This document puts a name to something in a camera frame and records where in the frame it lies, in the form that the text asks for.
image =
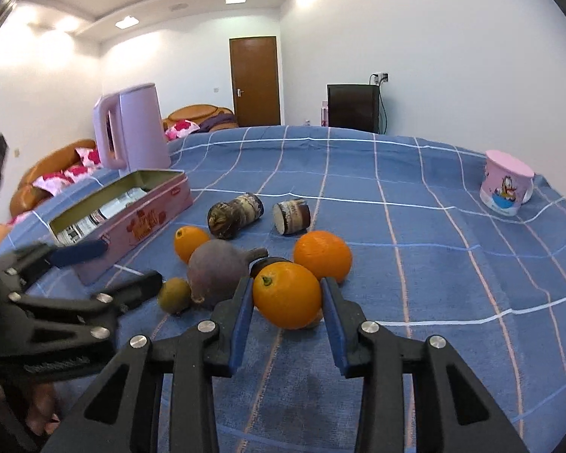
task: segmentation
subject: wooden door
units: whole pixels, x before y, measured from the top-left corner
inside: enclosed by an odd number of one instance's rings
[[[231,39],[231,74],[239,126],[281,124],[276,37]]]

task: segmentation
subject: sofa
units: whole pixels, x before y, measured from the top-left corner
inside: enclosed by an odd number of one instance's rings
[[[32,184],[38,177],[52,172],[67,170],[70,166],[80,161],[76,153],[76,148],[96,148],[97,144],[93,139],[80,139],[67,145],[33,165],[21,178],[15,194],[11,198],[10,210],[14,218],[26,211],[35,209],[52,195],[42,189],[34,187]]]
[[[163,119],[163,130],[172,127],[180,120],[191,120],[198,126],[201,126],[202,122],[212,117],[216,117],[219,114],[233,114],[233,111],[226,107],[217,107],[216,105],[209,104],[197,104],[188,105],[187,107],[179,108],[178,110],[172,112],[168,117]],[[232,129],[237,128],[239,125],[236,122],[224,122],[222,124],[216,125],[210,128],[210,132],[219,131],[220,129]]]

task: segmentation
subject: pink cup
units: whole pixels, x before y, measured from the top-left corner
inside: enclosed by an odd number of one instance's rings
[[[533,170],[524,162],[508,153],[490,149],[486,152],[480,199],[496,213],[515,216],[534,176]]]

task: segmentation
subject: silver bolt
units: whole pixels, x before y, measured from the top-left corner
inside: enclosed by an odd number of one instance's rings
[[[147,343],[146,337],[144,335],[135,335],[130,339],[130,345],[134,349],[140,349],[141,347],[145,347]]]
[[[199,332],[211,332],[216,328],[216,324],[211,320],[204,320],[203,322],[199,322],[197,324],[197,329]]]
[[[366,320],[360,324],[360,328],[362,328],[363,332],[366,332],[367,334],[375,334],[380,329],[380,326],[377,322]]]
[[[113,301],[113,296],[107,295],[106,293],[98,293],[97,300],[101,303],[110,303]]]
[[[92,327],[91,335],[95,339],[107,339],[111,335],[111,332],[109,332],[109,329],[105,327]]]
[[[436,349],[442,349],[447,345],[447,340],[442,336],[433,335],[432,337],[430,337],[429,343],[432,347],[435,347]]]

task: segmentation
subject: orange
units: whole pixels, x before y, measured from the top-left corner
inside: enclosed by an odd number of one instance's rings
[[[264,267],[254,280],[254,304],[277,327],[306,327],[321,308],[321,290],[305,267],[277,262]]]
[[[306,267],[319,281],[332,277],[341,283],[352,267],[352,252],[346,242],[333,233],[312,231],[296,242],[293,261]]]
[[[210,240],[210,236],[201,228],[196,226],[183,226],[176,230],[174,235],[174,250],[186,264],[195,249]]]

